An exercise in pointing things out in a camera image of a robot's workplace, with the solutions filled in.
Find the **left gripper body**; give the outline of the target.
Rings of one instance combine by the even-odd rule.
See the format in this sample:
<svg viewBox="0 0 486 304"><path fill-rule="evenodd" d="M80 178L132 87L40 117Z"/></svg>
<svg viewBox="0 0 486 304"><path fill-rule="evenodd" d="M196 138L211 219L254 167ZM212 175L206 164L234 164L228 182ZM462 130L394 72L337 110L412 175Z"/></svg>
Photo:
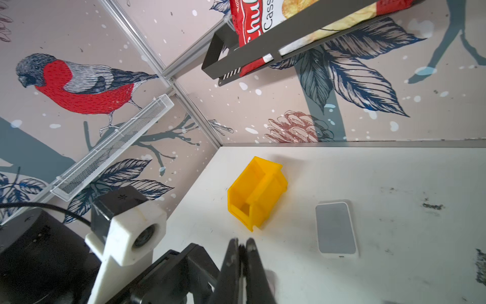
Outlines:
<svg viewBox="0 0 486 304"><path fill-rule="evenodd" d="M219 269L200 245L168 250L108 303L208 303Z"/></svg>

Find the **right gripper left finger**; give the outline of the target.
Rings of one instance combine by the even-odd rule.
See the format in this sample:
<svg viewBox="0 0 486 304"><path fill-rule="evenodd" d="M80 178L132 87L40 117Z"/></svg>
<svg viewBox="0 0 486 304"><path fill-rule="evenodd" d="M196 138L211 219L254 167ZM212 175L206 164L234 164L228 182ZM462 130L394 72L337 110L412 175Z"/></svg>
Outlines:
<svg viewBox="0 0 486 304"><path fill-rule="evenodd" d="M218 281L209 303L240 303L240 275L239 241L237 238L233 238L229 241Z"/></svg>

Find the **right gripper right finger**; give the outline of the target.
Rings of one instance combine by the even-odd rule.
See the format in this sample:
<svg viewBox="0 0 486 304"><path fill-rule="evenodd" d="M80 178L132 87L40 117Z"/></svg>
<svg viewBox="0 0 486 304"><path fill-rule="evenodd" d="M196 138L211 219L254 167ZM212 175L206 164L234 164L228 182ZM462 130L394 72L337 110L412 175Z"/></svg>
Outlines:
<svg viewBox="0 0 486 304"><path fill-rule="evenodd" d="M256 242L253 238L249 238L245 245L243 274L246 282L246 303L277 303L272 294Z"/></svg>

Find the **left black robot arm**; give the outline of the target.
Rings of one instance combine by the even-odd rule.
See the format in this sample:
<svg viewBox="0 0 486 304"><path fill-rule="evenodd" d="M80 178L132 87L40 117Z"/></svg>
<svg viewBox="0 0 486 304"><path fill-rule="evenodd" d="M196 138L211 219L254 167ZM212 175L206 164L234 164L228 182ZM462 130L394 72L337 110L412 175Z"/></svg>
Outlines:
<svg viewBox="0 0 486 304"><path fill-rule="evenodd" d="M35 208L1 226L1 303L87 303L101 270L84 240ZM208 303L220 271L191 244L167 251L109 303Z"/></svg>

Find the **yellow plastic bin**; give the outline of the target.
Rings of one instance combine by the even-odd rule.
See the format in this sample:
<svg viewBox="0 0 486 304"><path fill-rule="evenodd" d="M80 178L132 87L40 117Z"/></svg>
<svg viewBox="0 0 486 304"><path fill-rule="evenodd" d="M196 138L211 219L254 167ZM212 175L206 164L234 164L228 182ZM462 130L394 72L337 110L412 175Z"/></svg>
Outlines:
<svg viewBox="0 0 486 304"><path fill-rule="evenodd" d="M261 227L287 191L279 163L254 157L228 190L228 211L249 230Z"/></svg>

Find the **white grey power bank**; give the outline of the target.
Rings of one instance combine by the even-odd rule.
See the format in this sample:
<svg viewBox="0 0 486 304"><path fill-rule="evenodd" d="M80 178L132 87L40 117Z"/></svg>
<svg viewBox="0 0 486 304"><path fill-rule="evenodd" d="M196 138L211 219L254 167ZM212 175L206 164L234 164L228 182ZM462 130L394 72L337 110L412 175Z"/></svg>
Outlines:
<svg viewBox="0 0 486 304"><path fill-rule="evenodd" d="M359 257L352 211L349 200L322 201L315 206L318 250L324 257Z"/></svg>

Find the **red cassava chips bag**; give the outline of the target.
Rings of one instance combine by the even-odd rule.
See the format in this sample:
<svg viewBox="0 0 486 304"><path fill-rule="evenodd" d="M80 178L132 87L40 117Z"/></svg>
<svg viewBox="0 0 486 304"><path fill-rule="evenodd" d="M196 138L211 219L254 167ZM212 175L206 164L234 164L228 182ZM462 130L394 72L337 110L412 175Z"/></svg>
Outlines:
<svg viewBox="0 0 486 304"><path fill-rule="evenodd" d="M230 1L240 76L414 1Z"/></svg>

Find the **black wall shelf basket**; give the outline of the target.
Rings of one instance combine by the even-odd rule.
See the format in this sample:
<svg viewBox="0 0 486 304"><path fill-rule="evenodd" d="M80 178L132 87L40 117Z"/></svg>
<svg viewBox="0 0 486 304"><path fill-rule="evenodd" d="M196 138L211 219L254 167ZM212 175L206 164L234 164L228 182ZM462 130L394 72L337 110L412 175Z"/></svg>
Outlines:
<svg viewBox="0 0 486 304"><path fill-rule="evenodd" d="M262 68L286 60L379 20L379 17L367 20L354 27L307 44L284 56L279 52L286 45L373 3L374 1L319 1L242 47L239 47L238 35L232 28L232 24L224 23L213 34L201 69L211 79L218 79L219 85L224 86L238 79L239 73L245 65L267 54L272 55L273 61L266 63Z"/></svg>

